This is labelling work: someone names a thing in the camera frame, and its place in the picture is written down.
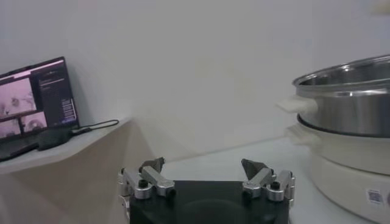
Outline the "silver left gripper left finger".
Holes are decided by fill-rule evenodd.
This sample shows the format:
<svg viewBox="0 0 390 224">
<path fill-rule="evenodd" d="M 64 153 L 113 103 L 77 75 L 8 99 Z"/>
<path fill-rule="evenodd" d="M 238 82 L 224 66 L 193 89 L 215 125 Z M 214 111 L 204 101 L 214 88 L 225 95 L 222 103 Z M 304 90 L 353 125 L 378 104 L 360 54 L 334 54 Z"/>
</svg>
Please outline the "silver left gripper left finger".
<svg viewBox="0 0 390 224">
<path fill-rule="evenodd" d="M 146 200 L 151 198 L 155 189 L 157 196 L 167 199 L 175 197 L 175 182 L 161 174 L 164 164 L 164 157 L 159 157 L 145 161 L 138 169 L 123 167 L 118 173 L 119 196 L 129 198 L 133 195 L 138 200 Z"/>
</svg>

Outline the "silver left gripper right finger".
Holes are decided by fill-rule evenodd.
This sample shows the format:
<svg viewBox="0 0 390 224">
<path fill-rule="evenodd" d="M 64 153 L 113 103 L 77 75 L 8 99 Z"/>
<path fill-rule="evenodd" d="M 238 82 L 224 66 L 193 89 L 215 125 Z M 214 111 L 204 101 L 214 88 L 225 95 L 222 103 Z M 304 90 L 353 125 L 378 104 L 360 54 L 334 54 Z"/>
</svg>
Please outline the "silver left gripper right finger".
<svg viewBox="0 0 390 224">
<path fill-rule="evenodd" d="M 243 197 L 247 201 L 263 194 L 269 201 L 294 203 L 296 178 L 290 170 L 276 173 L 264 163 L 242 159 L 241 165 L 247 177 L 242 183 Z"/>
</svg>

